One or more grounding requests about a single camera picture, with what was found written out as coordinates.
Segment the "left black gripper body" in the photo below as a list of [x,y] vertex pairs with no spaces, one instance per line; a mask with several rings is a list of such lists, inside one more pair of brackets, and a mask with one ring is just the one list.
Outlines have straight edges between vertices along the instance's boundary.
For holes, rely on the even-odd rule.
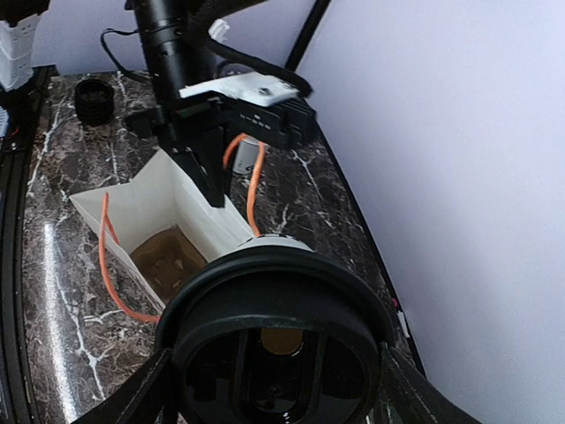
[[296,73],[245,54],[210,34],[254,1],[128,1],[157,108],[149,131],[176,153],[224,152],[240,133],[293,149],[315,134],[312,86]]

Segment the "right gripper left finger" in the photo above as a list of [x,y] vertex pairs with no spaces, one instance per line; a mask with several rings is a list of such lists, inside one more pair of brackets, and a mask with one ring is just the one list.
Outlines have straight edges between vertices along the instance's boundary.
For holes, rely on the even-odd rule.
[[72,424],[177,423],[172,350],[155,352],[113,395]]

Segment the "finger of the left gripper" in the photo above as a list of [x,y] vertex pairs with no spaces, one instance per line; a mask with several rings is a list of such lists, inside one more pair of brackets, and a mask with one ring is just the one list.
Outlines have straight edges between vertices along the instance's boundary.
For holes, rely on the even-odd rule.
[[[204,177],[200,165],[199,151],[200,146],[197,146],[196,148],[185,147],[184,150],[182,150],[181,148],[172,148],[169,152],[169,155],[173,159],[173,161],[185,172],[185,174],[192,179],[198,190],[205,197],[203,193]],[[209,203],[209,205],[214,208],[223,208],[225,202]]]
[[204,177],[203,193],[209,203],[224,203],[223,152],[225,129],[218,126],[200,136],[199,158]]

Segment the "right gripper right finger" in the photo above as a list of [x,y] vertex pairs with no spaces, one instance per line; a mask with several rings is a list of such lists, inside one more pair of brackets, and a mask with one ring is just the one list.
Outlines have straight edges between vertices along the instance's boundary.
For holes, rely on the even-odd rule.
[[449,402],[412,364],[380,345],[378,423],[461,423],[479,421]]

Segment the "printed paper takeout bag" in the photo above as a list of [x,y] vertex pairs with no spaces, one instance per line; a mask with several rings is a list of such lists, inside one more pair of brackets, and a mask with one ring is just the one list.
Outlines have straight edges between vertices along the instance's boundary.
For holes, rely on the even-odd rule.
[[[223,170],[235,159],[238,135],[223,154]],[[106,290],[116,306],[132,319],[156,323],[164,305],[132,260],[132,252],[155,234],[177,226],[193,243],[207,264],[230,253],[246,240],[260,235],[254,208],[266,155],[259,141],[259,155],[252,171],[241,216],[224,195],[223,208],[210,206],[192,179],[166,154],[158,150],[133,180],[71,196],[72,205],[98,236],[98,261]],[[128,307],[112,282],[107,256],[112,254],[154,306],[155,314]]]

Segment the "stack of black lids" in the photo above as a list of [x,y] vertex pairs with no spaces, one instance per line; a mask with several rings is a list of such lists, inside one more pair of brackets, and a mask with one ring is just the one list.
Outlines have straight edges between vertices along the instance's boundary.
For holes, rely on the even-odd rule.
[[114,116],[115,91],[101,79],[84,79],[74,91],[74,108],[83,125],[99,126],[111,121]]

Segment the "brown cardboard cup carrier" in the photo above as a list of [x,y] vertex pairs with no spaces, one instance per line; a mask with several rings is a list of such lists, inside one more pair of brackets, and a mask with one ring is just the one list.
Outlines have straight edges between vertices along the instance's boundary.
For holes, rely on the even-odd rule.
[[177,226],[146,240],[131,257],[164,305],[207,265],[205,258]]

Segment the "single black cup lid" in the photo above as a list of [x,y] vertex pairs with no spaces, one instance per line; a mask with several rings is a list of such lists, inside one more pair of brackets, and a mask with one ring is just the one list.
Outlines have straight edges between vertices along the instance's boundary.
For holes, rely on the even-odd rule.
[[189,423],[354,423],[372,410],[392,324],[372,288],[289,247],[211,262],[166,306],[173,392]]

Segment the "stack of white paper cups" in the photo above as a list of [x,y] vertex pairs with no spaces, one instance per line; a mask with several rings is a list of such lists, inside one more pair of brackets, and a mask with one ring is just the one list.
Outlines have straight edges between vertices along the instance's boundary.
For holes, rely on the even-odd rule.
[[259,142],[252,137],[244,137],[238,144],[233,162],[233,172],[238,175],[250,175],[259,155]]

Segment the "single white paper cup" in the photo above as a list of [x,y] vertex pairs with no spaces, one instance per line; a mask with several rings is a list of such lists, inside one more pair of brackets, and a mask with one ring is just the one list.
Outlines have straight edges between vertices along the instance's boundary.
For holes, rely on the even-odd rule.
[[296,249],[305,250],[307,252],[313,251],[307,244],[291,236],[282,235],[282,234],[263,234],[246,240],[244,243],[237,246],[233,250],[233,253],[249,248],[266,247],[266,246],[296,248]]

